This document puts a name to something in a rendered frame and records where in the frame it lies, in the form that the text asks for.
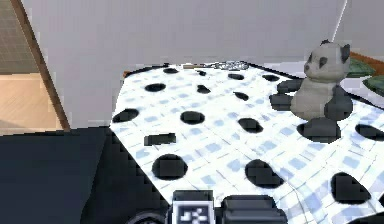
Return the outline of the green pillow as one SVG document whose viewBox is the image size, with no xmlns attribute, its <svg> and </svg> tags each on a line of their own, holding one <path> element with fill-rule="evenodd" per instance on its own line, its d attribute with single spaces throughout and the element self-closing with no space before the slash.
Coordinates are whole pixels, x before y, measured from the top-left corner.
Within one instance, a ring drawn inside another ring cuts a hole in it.
<svg viewBox="0 0 384 224">
<path fill-rule="evenodd" d="M 372 68 L 369 64 L 355 58 L 350 60 L 349 72 L 347 74 L 348 78 L 371 76 L 374 73 L 375 69 Z"/>
<path fill-rule="evenodd" d="M 384 76 L 372 76 L 365 79 L 363 84 L 372 92 L 384 97 Z"/>
</svg>

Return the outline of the grey panda plush toy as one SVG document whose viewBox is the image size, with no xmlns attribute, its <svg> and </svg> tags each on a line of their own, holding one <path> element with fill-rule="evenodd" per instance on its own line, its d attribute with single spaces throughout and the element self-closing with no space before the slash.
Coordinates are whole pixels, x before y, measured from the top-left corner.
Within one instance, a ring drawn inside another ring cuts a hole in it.
<svg viewBox="0 0 384 224">
<path fill-rule="evenodd" d="M 286 80 L 269 96 L 273 109 L 305 120 L 297 131 L 308 140 L 332 143 L 341 137 L 339 121 L 353 112 L 353 102 L 340 83 L 350 67 L 351 46 L 323 40 L 304 63 L 302 79 Z"/>
</svg>

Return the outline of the brown wooden door frame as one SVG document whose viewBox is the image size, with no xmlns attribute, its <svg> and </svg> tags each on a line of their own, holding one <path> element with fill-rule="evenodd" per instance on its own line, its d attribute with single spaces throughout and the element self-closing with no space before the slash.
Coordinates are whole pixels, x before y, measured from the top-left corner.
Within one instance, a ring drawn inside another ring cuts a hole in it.
<svg viewBox="0 0 384 224">
<path fill-rule="evenodd" d="M 26 9 L 21 0 L 10 0 L 13 10 L 16 14 L 16 17 L 21 26 L 21 30 L 26 38 L 28 47 L 31 50 L 32 56 L 35 60 L 39 73 L 42 77 L 44 86 L 48 92 L 48 96 L 53 103 L 53 108 L 56 112 L 56 115 L 59 119 L 61 127 L 65 131 L 70 130 L 70 124 L 68 118 L 65 114 L 63 105 L 55 88 L 53 79 L 48 70 L 46 60 L 43 57 L 42 50 L 38 44 L 37 36 L 35 35 L 33 28 L 31 26 L 30 19 L 28 18 Z"/>
</svg>

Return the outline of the black radiophone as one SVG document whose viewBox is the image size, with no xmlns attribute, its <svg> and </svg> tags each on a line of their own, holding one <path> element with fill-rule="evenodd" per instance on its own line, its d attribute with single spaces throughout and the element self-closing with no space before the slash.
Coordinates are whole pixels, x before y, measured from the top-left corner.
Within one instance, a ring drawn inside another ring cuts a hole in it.
<svg viewBox="0 0 384 224">
<path fill-rule="evenodd" d="M 144 137 L 145 146 L 170 144 L 176 142 L 176 135 L 174 133 L 148 135 Z"/>
</svg>

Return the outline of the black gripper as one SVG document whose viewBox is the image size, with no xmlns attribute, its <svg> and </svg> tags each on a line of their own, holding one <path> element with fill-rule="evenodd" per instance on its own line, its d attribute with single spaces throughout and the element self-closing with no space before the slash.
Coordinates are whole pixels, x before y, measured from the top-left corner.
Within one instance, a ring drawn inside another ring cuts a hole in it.
<svg viewBox="0 0 384 224">
<path fill-rule="evenodd" d="M 127 224 L 168 224 L 167 214 L 156 211 L 143 211 L 130 218 Z"/>
</svg>

